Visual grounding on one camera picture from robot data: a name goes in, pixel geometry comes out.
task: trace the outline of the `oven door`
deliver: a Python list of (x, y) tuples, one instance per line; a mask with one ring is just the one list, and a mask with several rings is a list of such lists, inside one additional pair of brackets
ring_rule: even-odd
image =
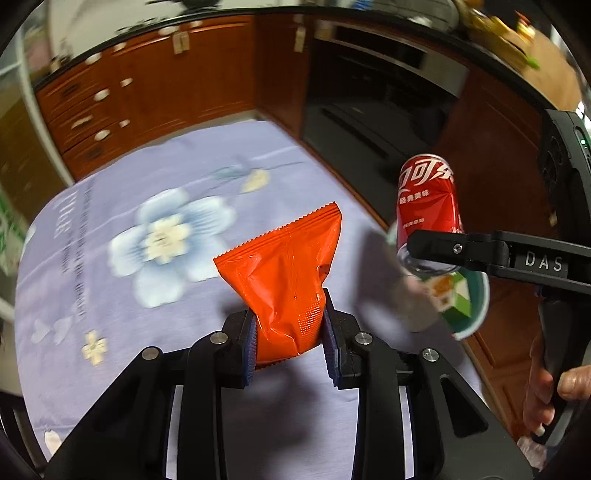
[(391, 41), (385, 37), (370, 45), (364, 31), (363, 46), (349, 44), (339, 38), (356, 41), (357, 33), (339, 37), (333, 31), (332, 40), (313, 43), (303, 140), (391, 223), (400, 169), (410, 157), (431, 151), (467, 71), (458, 70), (461, 85), (441, 86), (421, 71), (429, 52), (409, 53), (407, 44), (400, 52), (395, 40), (382, 45)]

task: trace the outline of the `red soda can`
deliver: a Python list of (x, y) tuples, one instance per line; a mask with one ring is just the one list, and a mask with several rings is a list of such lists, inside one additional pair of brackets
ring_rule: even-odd
[(458, 270), (456, 265), (411, 257), (408, 236), (415, 230), (463, 233), (456, 186), (448, 163), (437, 155), (415, 155), (402, 166), (398, 181), (397, 257), (417, 277), (437, 277)]

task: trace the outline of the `human hand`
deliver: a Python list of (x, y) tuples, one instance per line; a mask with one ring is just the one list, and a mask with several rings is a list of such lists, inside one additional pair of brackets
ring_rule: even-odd
[[(554, 419), (554, 407), (550, 404), (554, 379), (544, 368), (544, 339), (541, 335), (531, 344), (530, 357), (530, 379), (525, 393), (523, 422), (537, 436), (542, 436), (544, 425), (549, 425)], [(558, 382), (558, 394), (567, 401), (591, 397), (591, 365), (564, 372)]]

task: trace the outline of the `countertop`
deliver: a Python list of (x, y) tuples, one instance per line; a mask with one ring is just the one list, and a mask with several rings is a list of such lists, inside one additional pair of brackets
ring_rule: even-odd
[(357, 20), (364, 22), (371, 22), (375, 25), (383, 25), (395, 28), (401, 33), (406, 33), (419, 38), (425, 38), (428, 41), (437, 43), (442, 47), (466, 58), (474, 65), (482, 68), (487, 73), (495, 76), (503, 83), (512, 88), (518, 95), (526, 99), (533, 107), (538, 110), (554, 108), (552, 103), (539, 92), (532, 84), (526, 81), (519, 73), (509, 68), (506, 64), (500, 62), (495, 56), (489, 54), (487, 51), (453, 35), (434, 30), (423, 25), (413, 23), (404, 18), (396, 17), (394, 15), (385, 14), (377, 11), (360, 11), (351, 8), (339, 7), (315, 7), (315, 6), (297, 6), (297, 7), (263, 7), (263, 8), (238, 8), (238, 9), (218, 9), (211, 11), (192, 12), (179, 17), (169, 18), (162, 22), (153, 23), (145, 28), (135, 30), (130, 33), (118, 35), (105, 41), (94, 48), (84, 52), (75, 57), (72, 61), (62, 66), (54, 73), (37, 79), (33, 87), (35, 90), (40, 90), (48, 85), (64, 72), (73, 66), (85, 61), (90, 55), (106, 50), (115, 44), (129, 40), (138, 35), (158, 30), (170, 25), (179, 25), (185, 22), (194, 20), (202, 20), (213, 17), (229, 17), (232, 15), (256, 15), (256, 14), (270, 14), (270, 13), (287, 13), (287, 14), (307, 14), (307, 15), (322, 15), (340, 20)]

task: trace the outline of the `black oven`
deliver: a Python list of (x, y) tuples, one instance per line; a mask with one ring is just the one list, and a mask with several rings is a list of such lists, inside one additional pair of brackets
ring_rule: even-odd
[(320, 22), (303, 140), (390, 223), (402, 164), (431, 151), (466, 76), (424, 47)]

